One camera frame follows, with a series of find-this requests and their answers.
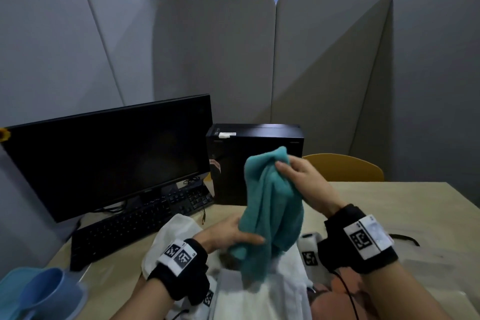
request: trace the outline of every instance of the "wrist strap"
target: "wrist strap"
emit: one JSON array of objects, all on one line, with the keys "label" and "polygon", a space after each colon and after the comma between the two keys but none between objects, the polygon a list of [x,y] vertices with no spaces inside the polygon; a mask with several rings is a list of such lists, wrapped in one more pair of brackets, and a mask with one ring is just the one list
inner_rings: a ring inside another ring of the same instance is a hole
[{"label": "wrist strap", "polygon": [[318,256],[328,271],[351,267],[368,274],[399,259],[393,241],[373,215],[349,204],[325,222],[328,237],[318,243]]},{"label": "wrist strap", "polygon": [[174,240],[157,260],[148,280],[160,280],[175,301],[188,296],[190,304],[198,305],[208,294],[207,252],[195,240]]}]

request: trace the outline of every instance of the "black keyboard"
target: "black keyboard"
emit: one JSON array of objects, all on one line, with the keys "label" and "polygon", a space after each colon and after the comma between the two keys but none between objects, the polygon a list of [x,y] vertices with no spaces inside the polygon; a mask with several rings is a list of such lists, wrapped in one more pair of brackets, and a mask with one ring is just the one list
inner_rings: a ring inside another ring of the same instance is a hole
[{"label": "black keyboard", "polygon": [[158,232],[175,214],[192,215],[211,204],[212,195],[204,185],[184,188],[81,228],[71,236],[70,270],[81,271],[90,263]]}]

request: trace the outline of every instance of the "blue mug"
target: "blue mug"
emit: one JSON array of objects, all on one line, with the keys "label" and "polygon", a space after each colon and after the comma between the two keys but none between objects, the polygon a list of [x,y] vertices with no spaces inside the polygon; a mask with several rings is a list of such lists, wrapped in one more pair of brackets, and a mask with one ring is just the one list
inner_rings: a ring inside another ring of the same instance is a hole
[{"label": "blue mug", "polygon": [[87,291],[60,268],[49,268],[28,282],[19,298],[23,320],[71,320],[87,301]]}]

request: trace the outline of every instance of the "desktop computer tower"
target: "desktop computer tower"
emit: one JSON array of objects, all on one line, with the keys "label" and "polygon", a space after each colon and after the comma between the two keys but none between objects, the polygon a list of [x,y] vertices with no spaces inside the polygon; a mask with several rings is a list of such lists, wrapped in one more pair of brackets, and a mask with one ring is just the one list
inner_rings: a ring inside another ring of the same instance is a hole
[{"label": "desktop computer tower", "polygon": [[289,124],[213,124],[206,135],[215,204],[247,205],[243,166],[250,156],[285,146],[302,157],[303,132]]}]

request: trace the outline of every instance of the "black monitor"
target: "black monitor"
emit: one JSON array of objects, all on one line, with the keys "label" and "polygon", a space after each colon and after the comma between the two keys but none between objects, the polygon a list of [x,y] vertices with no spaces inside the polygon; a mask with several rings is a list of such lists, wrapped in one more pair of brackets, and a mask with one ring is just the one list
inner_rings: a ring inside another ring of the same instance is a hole
[{"label": "black monitor", "polygon": [[9,127],[2,143],[57,222],[208,172],[210,96]]}]

